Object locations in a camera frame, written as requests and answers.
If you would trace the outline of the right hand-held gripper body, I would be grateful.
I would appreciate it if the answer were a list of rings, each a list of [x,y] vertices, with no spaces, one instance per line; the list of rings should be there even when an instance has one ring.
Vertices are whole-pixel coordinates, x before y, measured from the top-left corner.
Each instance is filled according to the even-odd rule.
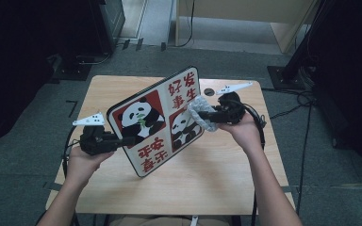
[[[222,107],[222,111],[226,117],[226,122],[232,124],[238,123],[245,113],[244,104],[241,102],[237,90],[248,88],[252,85],[252,82],[225,85],[223,88],[216,91],[217,95],[220,95],[218,99],[219,105]]]

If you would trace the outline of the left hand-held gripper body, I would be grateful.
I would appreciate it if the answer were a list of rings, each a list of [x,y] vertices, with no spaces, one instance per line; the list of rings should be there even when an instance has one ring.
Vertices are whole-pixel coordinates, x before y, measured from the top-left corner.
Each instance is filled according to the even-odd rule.
[[[105,119],[101,112],[76,120],[73,126],[83,127],[79,144],[81,150],[89,155],[114,152],[120,145],[118,137],[105,130]]]

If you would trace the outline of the grey fluffy cloth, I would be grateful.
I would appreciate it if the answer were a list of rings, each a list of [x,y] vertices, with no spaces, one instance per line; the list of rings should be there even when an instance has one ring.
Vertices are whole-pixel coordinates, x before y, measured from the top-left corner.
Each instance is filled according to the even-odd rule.
[[[188,112],[195,122],[208,132],[215,132],[218,129],[218,126],[215,122],[205,120],[200,116],[200,113],[215,112],[215,109],[203,96],[199,95],[195,97],[194,100],[188,104]]]

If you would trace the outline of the panda picture board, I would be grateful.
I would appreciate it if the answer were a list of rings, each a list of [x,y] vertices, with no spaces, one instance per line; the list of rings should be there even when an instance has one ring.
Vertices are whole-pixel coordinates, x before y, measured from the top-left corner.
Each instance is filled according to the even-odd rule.
[[[204,129],[188,112],[201,94],[195,67],[164,78],[107,111],[112,131],[135,139],[124,152],[139,177],[145,177],[199,138]]]

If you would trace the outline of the person's left hand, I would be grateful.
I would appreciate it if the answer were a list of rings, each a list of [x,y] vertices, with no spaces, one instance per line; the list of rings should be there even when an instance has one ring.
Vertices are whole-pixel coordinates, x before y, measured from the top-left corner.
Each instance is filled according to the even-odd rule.
[[[89,155],[79,146],[72,148],[64,185],[76,188],[85,187],[100,165],[112,155],[113,152]]]

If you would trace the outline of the person's right hand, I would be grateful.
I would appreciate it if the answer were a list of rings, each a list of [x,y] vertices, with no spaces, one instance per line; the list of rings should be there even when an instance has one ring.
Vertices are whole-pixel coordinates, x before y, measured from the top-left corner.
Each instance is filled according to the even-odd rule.
[[[230,133],[232,138],[248,156],[263,151],[259,131],[255,125],[254,118],[250,114],[245,113],[237,124],[219,123],[218,127]]]

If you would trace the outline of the grey floor tape strip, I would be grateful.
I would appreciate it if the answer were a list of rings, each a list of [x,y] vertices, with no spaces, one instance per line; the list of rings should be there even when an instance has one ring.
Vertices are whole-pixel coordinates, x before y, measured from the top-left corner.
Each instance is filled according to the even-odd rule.
[[[55,182],[45,182],[43,188],[48,190],[60,191],[62,185]]]
[[[310,187],[309,186],[282,186],[282,189],[284,193],[301,193],[301,192],[307,192]]]

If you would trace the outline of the black metal stand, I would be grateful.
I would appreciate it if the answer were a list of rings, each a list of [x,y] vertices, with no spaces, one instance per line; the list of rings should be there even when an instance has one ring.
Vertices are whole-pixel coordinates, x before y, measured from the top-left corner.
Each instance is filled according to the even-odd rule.
[[[297,0],[296,12],[292,14],[290,21],[286,23],[271,23],[271,29],[282,53],[286,53],[291,48],[298,38],[303,25],[310,25],[286,66],[267,67],[275,89],[304,89],[304,82],[299,74],[299,70],[308,59],[312,58],[308,53],[308,44],[325,1]]]

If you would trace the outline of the person's tan trousers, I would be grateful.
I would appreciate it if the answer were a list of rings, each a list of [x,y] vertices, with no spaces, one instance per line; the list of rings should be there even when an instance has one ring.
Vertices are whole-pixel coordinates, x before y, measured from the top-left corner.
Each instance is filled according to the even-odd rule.
[[[232,226],[232,219],[224,216],[198,216],[197,226]],[[109,218],[108,226],[190,226],[192,216],[131,216]]]

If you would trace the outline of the light wooden cabinet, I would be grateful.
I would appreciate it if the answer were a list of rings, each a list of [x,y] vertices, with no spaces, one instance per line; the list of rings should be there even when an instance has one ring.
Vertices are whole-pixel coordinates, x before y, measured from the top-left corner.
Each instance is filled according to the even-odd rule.
[[[266,22],[282,53],[304,24],[314,18],[320,0],[175,0],[175,44],[180,45],[181,17]]]

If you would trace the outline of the black cabinet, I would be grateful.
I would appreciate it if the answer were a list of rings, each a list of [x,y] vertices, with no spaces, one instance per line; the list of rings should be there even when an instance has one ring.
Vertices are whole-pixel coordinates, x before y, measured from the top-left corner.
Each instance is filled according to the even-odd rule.
[[[100,52],[112,54],[120,38],[125,16],[122,0],[89,0]]]

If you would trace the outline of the black stand base plate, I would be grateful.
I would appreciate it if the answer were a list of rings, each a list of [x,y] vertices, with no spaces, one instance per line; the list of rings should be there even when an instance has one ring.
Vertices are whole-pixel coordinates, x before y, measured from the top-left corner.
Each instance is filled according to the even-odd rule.
[[[53,61],[53,69],[53,80],[86,81],[91,70],[91,65],[77,61],[70,63],[60,55],[56,55]]]

